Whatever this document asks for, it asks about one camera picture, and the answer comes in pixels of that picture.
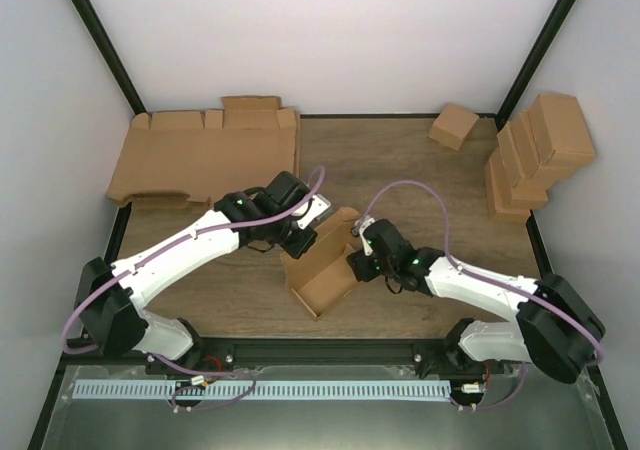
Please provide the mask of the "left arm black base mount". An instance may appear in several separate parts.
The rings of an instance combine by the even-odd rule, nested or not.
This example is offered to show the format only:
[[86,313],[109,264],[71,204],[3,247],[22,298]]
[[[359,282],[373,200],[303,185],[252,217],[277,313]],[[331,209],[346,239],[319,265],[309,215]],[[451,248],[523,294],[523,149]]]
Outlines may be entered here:
[[147,362],[144,369],[147,375],[168,376],[170,378],[186,378],[201,375],[203,372],[231,371],[234,366],[236,344],[233,340],[205,337],[185,357],[175,362],[184,367],[187,373],[174,369],[155,359]]

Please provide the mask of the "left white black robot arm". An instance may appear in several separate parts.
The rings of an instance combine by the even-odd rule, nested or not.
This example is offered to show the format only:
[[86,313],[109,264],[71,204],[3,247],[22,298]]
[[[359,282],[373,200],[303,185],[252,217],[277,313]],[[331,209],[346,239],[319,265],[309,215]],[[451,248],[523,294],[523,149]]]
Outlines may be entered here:
[[265,187],[226,194],[189,227],[145,251],[113,263],[89,261],[73,313],[92,340],[89,348],[105,357],[146,353],[181,373],[196,372],[204,362],[201,337],[186,320],[156,315],[149,304],[194,270],[253,242],[300,258],[330,208],[316,187],[282,171]]

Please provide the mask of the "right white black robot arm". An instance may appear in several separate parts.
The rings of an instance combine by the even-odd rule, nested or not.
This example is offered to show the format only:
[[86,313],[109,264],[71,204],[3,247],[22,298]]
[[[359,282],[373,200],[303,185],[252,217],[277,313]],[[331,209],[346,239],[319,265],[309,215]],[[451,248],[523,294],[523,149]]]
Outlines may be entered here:
[[387,219],[365,217],[352,229],[362,247],[347,259],[359,282],[384,279],[398,294],[417,292],[457,300],[496,316],[462,319],[449,332],[447,366],[465,373],[486,360],[535,365],[573,384],[599,352],[604,324],[562,276],[508,276],[466,265],[431,247],[415,248]]

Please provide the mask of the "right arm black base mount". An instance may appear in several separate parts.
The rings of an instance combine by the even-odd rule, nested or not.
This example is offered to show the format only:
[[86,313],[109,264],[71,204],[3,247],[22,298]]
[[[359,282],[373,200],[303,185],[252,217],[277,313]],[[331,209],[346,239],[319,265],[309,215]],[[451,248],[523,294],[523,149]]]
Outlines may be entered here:
[[429,375],[480,376],[485,363],[473,360],[460,347],[460,338],[475,320],[463,318],[442,339],[419,340],[412,345],[414,372],[420,378]]

